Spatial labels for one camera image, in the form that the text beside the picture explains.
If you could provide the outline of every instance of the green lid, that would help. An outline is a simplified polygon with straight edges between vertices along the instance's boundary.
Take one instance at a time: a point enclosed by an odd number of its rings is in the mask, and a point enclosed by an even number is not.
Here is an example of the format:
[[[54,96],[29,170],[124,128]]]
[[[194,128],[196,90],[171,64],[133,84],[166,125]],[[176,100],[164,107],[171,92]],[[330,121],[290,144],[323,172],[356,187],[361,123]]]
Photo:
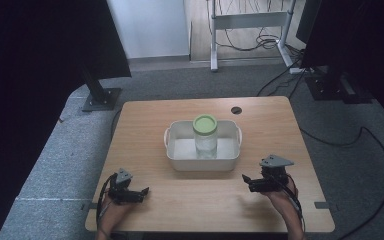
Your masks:
[[[209,136],[217,130],[217,120],[210,114],[202,114],[193,120],[193,130],[201,136]]]

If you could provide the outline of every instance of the tripod base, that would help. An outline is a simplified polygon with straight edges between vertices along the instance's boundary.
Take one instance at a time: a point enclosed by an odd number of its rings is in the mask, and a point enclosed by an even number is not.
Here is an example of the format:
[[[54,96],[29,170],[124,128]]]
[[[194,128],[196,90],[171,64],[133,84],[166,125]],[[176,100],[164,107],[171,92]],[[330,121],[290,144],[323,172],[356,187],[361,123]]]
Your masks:
[[[86,99],[85,104],[83,105],[83,112],[92,112],[92,111],[111,111],[114,109],[115,103],[117,102],[118,96],[120,95],[121,88],[104,88],[105,91],[105,101],[98,102],[93,99],[92,94]]]

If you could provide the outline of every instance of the robotic hand controller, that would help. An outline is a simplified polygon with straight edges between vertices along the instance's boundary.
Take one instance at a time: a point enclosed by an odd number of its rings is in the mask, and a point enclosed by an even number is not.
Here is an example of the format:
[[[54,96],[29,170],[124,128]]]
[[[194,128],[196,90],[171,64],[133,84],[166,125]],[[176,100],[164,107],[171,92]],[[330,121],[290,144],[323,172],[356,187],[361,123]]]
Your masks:
[[[282,186],[289,182],[285,166],[294,165],[294,162],[276,155],[269,155],[260,162],[262,179],[251,180],[250,177],[242,174],[245,183],[248,184],[251,192],[274,192],[281,191]]]
[[[101,193],[99,194],[98,205],[96,208],[96,223],[99,224],[99,219],[105,213],[108,205],[102,209],[102,200],[104,193],[106,191],[108,183],[110,183],[110,187],[108,189],[108,196],[111,198],[112,202],[121,205],[123,203],[141,203],[146,195],[148,195],[149,187],[143,189],[140,192],[130,191],[129,185],[132,181],[133,176],[120,168],[118,173],[114,173],[111,175],[107,181],[104,183],[101,189]]]

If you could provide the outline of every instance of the black monitor stand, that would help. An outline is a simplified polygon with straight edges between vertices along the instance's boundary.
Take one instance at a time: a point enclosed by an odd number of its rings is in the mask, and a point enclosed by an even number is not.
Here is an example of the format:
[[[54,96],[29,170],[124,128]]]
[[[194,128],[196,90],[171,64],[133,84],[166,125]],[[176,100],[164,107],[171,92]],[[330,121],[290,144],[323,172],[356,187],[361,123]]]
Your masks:
[[[353,81],[340,68],[328,67],[327,72],[317,77],[307,77],[307,86],[314,100],[342,100],[345,103],[371,103],[372,95]]]
[[[103,88],[99,83],[99,80],[92,79],[83,62],[77,61],[77,66],[90,91],[82,111],[92,112],[113,110],[122,89]]]

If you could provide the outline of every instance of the cable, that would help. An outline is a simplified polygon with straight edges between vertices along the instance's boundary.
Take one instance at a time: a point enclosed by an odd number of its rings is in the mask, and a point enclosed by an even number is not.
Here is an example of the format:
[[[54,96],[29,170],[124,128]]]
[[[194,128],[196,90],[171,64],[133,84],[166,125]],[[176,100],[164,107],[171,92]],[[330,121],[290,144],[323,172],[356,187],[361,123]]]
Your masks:
[[[260,12],[260,4],[258,3],[258,0],[254,0],[254,5],[255,5],[255,9],[257,10],[257,12]]]
[[[248,2],[248,4],[249,4],[249,7],[252,9],[252,12],[254,12],[254,13],[257,13],[258,11],[257,11],[257,5],[255,5],[255,9],[254,9],[254,7],[252,7],[252,5],[251,5],[251,0],[247,0],[246,2],[245,2],[245,6],[246,6],[246,3]]]
[[[103,200],[103,197],[105,194],[105,189],[107,188],[108,182],[111,181],[112,179],[116,178],[116,177],[117,177],[117,173],[114,173],[105,181],[104,185],[102,185],[101,192],[99,193],[98,204],[96,206],[96,225],[97,226],[99,226],[99,221],[100,221],[102,215],[105,213],[105,211],[101,210],[102,209],[102,200]]]
[[[319,142],[322,142],[322,143],[327,144],[327,145],[335,146],[335,147],[346,147],[346,146],[350,146],[350,145],[356,143],[360,139],[363,130],[365,130],[372,136],[372,138],[378,143],[378,145],[382,148],[382,151],[384,152],[384,146],[383,146],[382,142],[366,127],[361,127],[360,132],[358,133],[358,136],[353,141],[351,141],[350,143],[332,143],[332,142],[324,141],[320,138],[314,137],[313,135],[309,134],[308,132],[303,130],[301,127],[300,127],[300,130],[303,133],[305,133],[306,135],[308,135],[309,137],[311,137],[311,138],[313,138]],[[379,214],[379,212],[381,211],[383,206],[384,206],[384,196],[383,196],[382,201],[379,204],[378,208],[376,209],[376,211],[369,218],[367,218],[364,222],[362,222],[360,225],[358,225],[357,227],[355,227],[354,229],[352,229],[348,233],[344,234],[339,239],[345,239],[345,238],[351,236],[352,234],[354,234],[355,232],[357,232],[358,230],[360,230],[362,227],[364,227],[367,223],[372,221]]]
[[[114,122],[115,122],[115,119],[116,119],[117,116],[121,113],[121,110],[122,110],[122,109],[118,110],[118,111],[115,113],[115,115],[114,115],[114,117],[113,117],[113,120],[112,120],[112,122],[111,122],[110,141],[112,140],[112,138],[113,138],[113,136],[114,136]]]
[[[296,188],[294,179],[289,174],[287,174],[288,178],[291,179],[291,181],[292,181],[292,183],[294,185],[294,192],[292,192],[291,189],[288,188],[288,186],[286,186],[285,184],[279,182],[273,175],[270,175],[270,174],[267,174],[267,175],[274,182],[276,182],[276,184],[279,185],[279,187],[282,188],[283,192],[288,196],[289,200],[291,201],[292,206],[295,208],[295,210],[297,212],[298,219],[303,223],[303,232],[305,234],[305,231],[306,231],[306,229],[305,229],[305,221],[304,221],[304,216],[302,215],[301,203],[299,202],[298,197],[297,197],[297,188]]]
[[[271,8],[271,0],[267,0],[267,12],[270,12]]]
[[[298,75],[295,75],[295,77],[293,77],[293,78],[291,78],[291,79],[289,79],[289,80],[287,80],[287,81],[285,81],[285,82],[281,82],[275,89],[274,89],[274,91],[273,92],[271,92],[271,93],[269,93],[269,94],[267,94],[267,96],[271,96],[271,95],[273,95],[275,92],[277,92],[277,90],[279,89],[279,88],[281,88],[281,87],[289,87],[289,83],[290,82],[292,82],[292,81],[294,81],[295,79],[297,79],[297,77],[298,77]]]
[[[272,82],[274,82],[276,79],[278,79],[278,78],[281,77],[283,74],[285,74],[285,73],[286,73],[289,69],[291,69],[292,66],[294,66],[298,61],[299,61],[299,59],[296,60],[294,63],[292,63],[291,66],[287,67],[287,68],[285,69],[285,71],[283,71],[282,73],[280,73],[279,75],[277,75],[276,77],[274,77],[272,80],[270,80],[268,83],[266,83],[266,84],[260,89],[260,91],[258,91],[258,93],[257,93],[257,97],[261,94],[261,92],[263,91],[264,88],[266,88],[268,85],[270,85],[270,84],[271,84]]]
[[[303,57],[305,49],[298,50],[297,48],[292,47],[289,44],[285,43],[285,46],[288,48],[290,54],[294,57]]]
[[[230,9],[230,6],[232,4],[232,1],[230,2],[229,6],[228,6],[228,9],[227,11],[229,11]],[[207,0],[207,22],[208,22],[208,29],[210,31],[210,34],[213,35],[213,32],[211,30],[211,26],[210,26],[210,10],[209,10],[209,6],[208,6],[208,0]],[[220,11],[220,14],[223,15],[223,10],[221,8],[221,4],[220,4],[220,0],[218,1],[218,6],[219,6],[219,11]],[[253,51],[255,49],[258,49],[260,47],[263,47],[264,49],[272,49],[272,48],[275,48],[277,46],[277,43],[278,43],[278,40],[280,39],[280,37],[276,36],[276,35],[272,35],[272,34],[261,34],[262,31],[265,30],[265,28],[261,28],[257,38],[256,38],[256,42],[257,42],[257,45],[254,46],[254,47],[251,47],[251,48],[240,48],[240,47],[236,47],[232,41],[230,40],[230,37],[229,37],[229,34],[228,34],[228,30],[227,29],[224,29],[224,32],[226,34],[226,37],[227,37],[227,40],[229,42],[230,45],[227,45],[227,44],[220,44],[218,42],[216,42],[216,44],[220,47],[229,47],[229,48],[232,48],[232,49],[235,49],[235,50],[238,50],[238,51]]]
[[[297,90],[298,84],[301,81],[301,78],[302,78],[302,76],[304,76],[304,74],[305,74],[305,69],[301,71],[301,76],[299,77],[299,79],[297,81],[297,84],[295,84],[294,89],[292,89],[292,92],[289,94],[289,97],[288,97],[289,100],[291,99],[291,97],[294,94],[295,90]]]

